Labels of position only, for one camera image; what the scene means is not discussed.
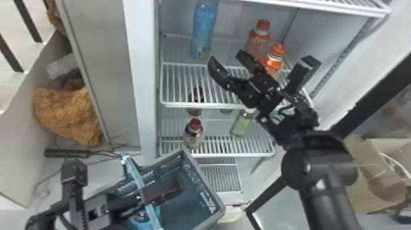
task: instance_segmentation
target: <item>blue bottle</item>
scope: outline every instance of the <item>blue bottle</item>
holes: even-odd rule
[[[193,36],[190,42],[192,59],[208,59],[219,0],[198,0],[194,11]]]

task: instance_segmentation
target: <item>bottle cap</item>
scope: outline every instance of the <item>bottle cap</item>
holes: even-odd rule
[[[192,118],[192,120],[190,121],[190,123],[188,125],[193,130],[201,129],[201,121],[197,118]]]
[[[255,108],[245,108],[244,111],[246,113],[254,113],[256,111],[256,109]]]
[[[262,31],[268,31],[270,29],[271,23],[268,20],[260,19],[257,22],[257,29]]]
[[[286,53],[286,47],[282,44],[274,44],[271,47],[271,53],[275,56],[284,56]]]

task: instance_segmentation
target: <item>orange bottle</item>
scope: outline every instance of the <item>orange bottle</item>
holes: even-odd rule
[[[271,47],[271,52],[263,57],[260,62],[264,65],[267,72],[276,80],[283,69],[283,57],[286,47],[282,44],[275,44]]]
[[[269,21],[260,19],[257,22],[257,28],[252,29],[248,35],[245,51],[253,55],[257,60],[263,58],[267,50],[268,41],[270,40],[270,35],[268,34],[270,25]]]

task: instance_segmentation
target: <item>refrigerator shelf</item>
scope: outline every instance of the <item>refrigerator shelf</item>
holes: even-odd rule
[[[188,66],[206,66],[208,60],[190,57],[190,36],[180,34],[163,34],[161,38],[161,63],[166,65],[180,64]],[[213,38],[211,55],[225,67],[243,66],[235,58],[239,49],[244,49],[242,39]]]
[[[160,154],[167,154],[183,147],[181,136],[189,121],[189,119],[161,121]],[[199,148],[188,150],[194,158],[271,157],[275,155],[273,140],[255,122],[250,124],[246,138],[234,139],[228,133],[233,120],[203,119],[201,121],[205,137]]]
[[[244,105],[231,92],[224,91],[210,77],[207,61],[190,58],[188,36],[165,34],[162,37],[161,70],[160,70],[160,102],[168,108],[227,108],[242,109]],[[212,55],[226,67],[233,76],[247,79],[250,73],[235,59],[235,54],[243,48],[243,40],[215,38]],[[281,74],[283,79],[290,72],[290,64],[285,62]],[[193,102],[193,89],[201,87],[204,102]],[[313,106],[313,102],[303,89],[302,94]]]
[[[236,165],[200,165],[200,168],[217,193],[242,191]]]
[[[349,15],[382,18],[391,9],[381,0],[243,0],[262,4],[296,7]]]

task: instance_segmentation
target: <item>black metal bar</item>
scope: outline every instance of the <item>black metal bar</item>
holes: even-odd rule
[[[280,176],[245,209],[245,212],[253,214],[253,212],[261,208],[261,206],[263,206],[267,201],[269,201],[271,198],[273,198],[275,195],[281,192],[281,190],[283,190],[286,186],[287,185],[284,178]]]
[[[6,41],[3,39],[3,36],[1,34],[0,34],[0,50],[14,71],[22,72],[22,73],[24,72],[20,63],[14,56],[12,50],[10,50],[9,46],[7,45]]]
[[[33,20],[31,19],[31,16],[27,11],[23,0],[14,0],[14,4],[16,4],[16,7],[20,12],[21,17],[23,18],[24,23],[26,23],[27,29],[29,29],[31,37],[33,37],[34,41],[43,42],[42,38],[40,37],[39,31],[37,30]]]
[[[262,230],[258,225],[256,219],[254,218],[252,213],[246,213],[248,220],[250,221],[251,225],[255,230]]]
[[[410,73],[411,54],[363,96],[355,107],[331,128],[332,132],[341,138],[347,137],[411,84]]]
[[[48,9],[48,2],[47,0],[43,0],[44,6],[46,7],[46,9]]]

